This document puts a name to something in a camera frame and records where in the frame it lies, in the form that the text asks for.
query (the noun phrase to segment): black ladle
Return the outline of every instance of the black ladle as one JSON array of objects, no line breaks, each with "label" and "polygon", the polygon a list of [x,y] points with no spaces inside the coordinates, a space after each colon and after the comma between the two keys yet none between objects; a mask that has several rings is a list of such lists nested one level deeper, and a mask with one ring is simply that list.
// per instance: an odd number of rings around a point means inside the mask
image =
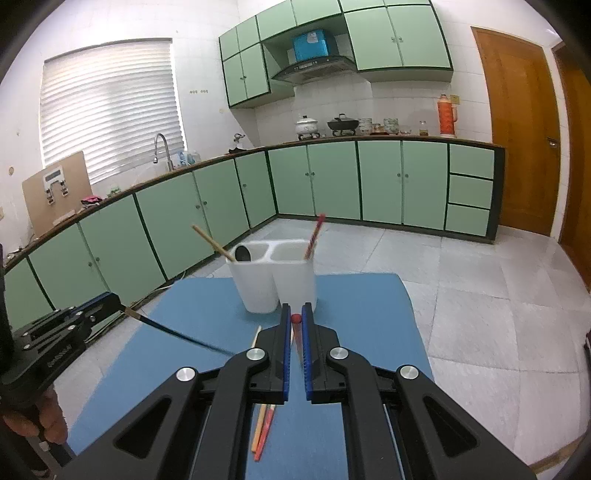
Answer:
[{"label": "black ladle", "polygon": [[238,245],[236,247],[236,251],[234,252],[234,257],[236,258],[237,262],[250,262],[251,261],[251,253],[248,248],[244,245]]}]

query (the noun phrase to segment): green drawer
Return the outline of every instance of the green drawer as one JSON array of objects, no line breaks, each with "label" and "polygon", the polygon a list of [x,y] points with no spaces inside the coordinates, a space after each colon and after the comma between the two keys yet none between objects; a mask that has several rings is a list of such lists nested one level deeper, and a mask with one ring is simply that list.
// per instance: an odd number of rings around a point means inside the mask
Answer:
[{"label": "green drawer", "polygon": [[447,223],[445,230],[449,232],[468,233],[469,235],[486,236],[490,212],[478,208],[461,205],[447,205]]},{"label": "green drawer", "polygon": [[449,175],[449,202],[471,205],[473,207],[490,208],[492,199],[492,182]]},{"label": "green drawer", "polygon": [[486,148],[450,144],[450,170],[475,177],[492,179],[495,175],[495,152]]}]

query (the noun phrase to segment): orange thermos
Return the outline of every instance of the orange thermos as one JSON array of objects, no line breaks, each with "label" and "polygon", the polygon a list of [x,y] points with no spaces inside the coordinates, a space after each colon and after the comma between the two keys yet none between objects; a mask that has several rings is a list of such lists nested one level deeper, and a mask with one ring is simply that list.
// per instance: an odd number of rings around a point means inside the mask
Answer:
[{"label": "orange thermos", "polygon": [[439,111],[439,128],[442,137],[456,138],[457,109],[446,95],[441,95],[437,101]]}]

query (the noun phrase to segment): countertop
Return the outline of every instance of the countertop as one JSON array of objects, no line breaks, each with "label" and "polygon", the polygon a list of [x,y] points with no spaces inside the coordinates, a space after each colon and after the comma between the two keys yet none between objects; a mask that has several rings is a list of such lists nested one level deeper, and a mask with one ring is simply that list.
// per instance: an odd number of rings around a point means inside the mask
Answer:
[{"label": "countertop", "polygon": [[51,239],[52,237],[56,236],[61,231],[65,230],[71,225],[79,222],[83,218],[93,214],[94,212],[100,210],[101,208],[106,207],[107,205],[117,202],[122,198],[125,198],[129,195],[134,194],[135,192],[139,192],[140,190],[146,189],[160,183],[161,181],[169,180],[179,175],[183,175],[189,171],[198,170],[200,168],[205,168],[209,165],[214,165],[216,163],[230,160],[231,158],[241,157],[243,155],[248,155],[256,152],[261,152],[265,150],[274,150],[276,148],[284,148],[284,147],[296,147],[298,145],[312,145],[312,144],[319,144],[319,143],[328,143],[328,142],[345,142],[345,141],[384,141],[384,140],[391,140],[391,141],[399,141],[399,140],[414,140],[414,141],[427,141],[427,142],[444,142],[444,143],[455,143],[455,144],[462,144],[462,145],[472,145],[474,147],[495,147],[495,148],[502,148],[500,145],[496,145],[493,143],[486,143],[486,142],[479,142],[475,140],[463,140],[461,138],[443,138],[443,137],[420,137],[418,135],[364,135],[364,136],[354,136],[354,137],[328,137],[328,138],[318,138],[316,140],[301,140],[301,141],[293,141],[293,142],[286,142],[278,145],[268,145],[265,147],[256,147],[250,150],[246,150],[239,153],[233,154],[226,154],[220,157],[210,158],[209,160],[201,161],[195,165],[187,166],[187,167],[180,167],[172,172],[165,173],[158,177],[155,177],[151,180],[138,183],[122,192],[119,192],[112,197],[104,199],[99,205],[93,206],[86,210],[83,210],[72,217],[64,220],[62,223],[56,225],[54,228],[49,230],[48,232],[44,233],[38,238],[32,240],[25,248],[20,250],[16,254],[16,256],[7,262],[6,269],[7,271],[10,270],[14,265],[21,261],[21,258],[25,257],[26,255],[32,253],[36,248],[40,245]]}]

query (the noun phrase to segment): range hood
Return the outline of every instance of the range hood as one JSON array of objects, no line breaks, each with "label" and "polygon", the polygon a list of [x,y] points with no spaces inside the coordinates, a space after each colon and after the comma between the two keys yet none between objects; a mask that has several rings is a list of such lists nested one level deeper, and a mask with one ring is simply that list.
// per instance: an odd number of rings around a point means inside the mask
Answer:
[{"label": "range hood", "polygon": [[341,72],[357,72],[357,66],[342,55],[328,55],[289,65],[277,73],[273,79],[303,85]]}]

